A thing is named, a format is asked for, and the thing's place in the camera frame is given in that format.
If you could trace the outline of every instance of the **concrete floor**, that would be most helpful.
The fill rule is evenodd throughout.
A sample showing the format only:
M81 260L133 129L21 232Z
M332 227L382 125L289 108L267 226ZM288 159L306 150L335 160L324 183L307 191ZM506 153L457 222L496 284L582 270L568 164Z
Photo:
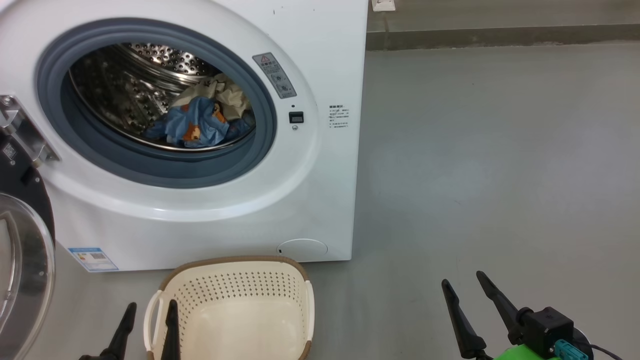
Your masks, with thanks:
M354 257L305 265L316 290L309 359L460 358L445 277L497 356L506 330L476 270L516 306L553 306L634 358L638 58L640 45L369 53ZM90 275L57 255L27 359L97 355L130 301L127 360L144 359L144 308L167 272Z

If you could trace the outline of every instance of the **front-loading washing machine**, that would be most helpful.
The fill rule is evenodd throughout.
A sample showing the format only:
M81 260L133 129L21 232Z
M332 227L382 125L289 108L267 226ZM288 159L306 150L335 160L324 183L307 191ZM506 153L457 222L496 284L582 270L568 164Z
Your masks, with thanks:
M365 0L0 1L0 122L57 243L89 271L350 259L366 19Z

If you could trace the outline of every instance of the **gray rubber seal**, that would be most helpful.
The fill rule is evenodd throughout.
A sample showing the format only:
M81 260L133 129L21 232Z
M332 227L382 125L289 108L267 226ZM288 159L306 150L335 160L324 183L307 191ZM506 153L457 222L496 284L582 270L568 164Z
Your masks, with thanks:
M85 54L122 42L168 45L217 67L249 98L256 120L253 134L217 151L180 153L145 147L108 128L80 100L67 70ZM273 100L256 73L221 44L165 22L109 19L66 32L44 52L36 75L36 90L49 122L73 150L104 170L137 183L165 188L225 183L258 165L275 138Z

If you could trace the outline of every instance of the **brown basket rim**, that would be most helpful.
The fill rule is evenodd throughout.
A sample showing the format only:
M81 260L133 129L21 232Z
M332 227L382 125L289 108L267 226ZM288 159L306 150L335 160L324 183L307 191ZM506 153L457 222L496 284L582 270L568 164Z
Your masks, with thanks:
M298 360L305 360L309 356L309 350L311 350L311 340L307 340L305 343L305 348L302 350ZM156 360L153 351L147 351L147 360Z
M189 270L191 268L197 268L200 266L215 265L215 264L224 264L224 263L242 263L242 262L249 262L249 261L274 261L277 263L287 263L293 266L294 268L296 268L297 271L300 272L300 274L302 275L302 278L305 281L309 280L307 272L302 267L302 265L300 265L299 262L293 259L285 258L284 256L260 256L260 255L258 256L227 256L224 258L214 258L214 259L208 259L208 260L194 261L192 263L186 263L184 265L178 266L167 277L164 278L164 280L160 284L160 290L164 291L167 285L169 285L169 282L174 277L176 277L179 273L185 270Z

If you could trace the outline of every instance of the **white basket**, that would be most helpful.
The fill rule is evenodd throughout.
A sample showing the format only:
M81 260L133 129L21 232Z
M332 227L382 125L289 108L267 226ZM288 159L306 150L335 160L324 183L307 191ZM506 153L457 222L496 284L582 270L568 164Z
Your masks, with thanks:
M314 292L302 266L291 259L219 258L175 269L147 306L143 337L149 360L161 358L171 299L178 303L181 360L307 357Z

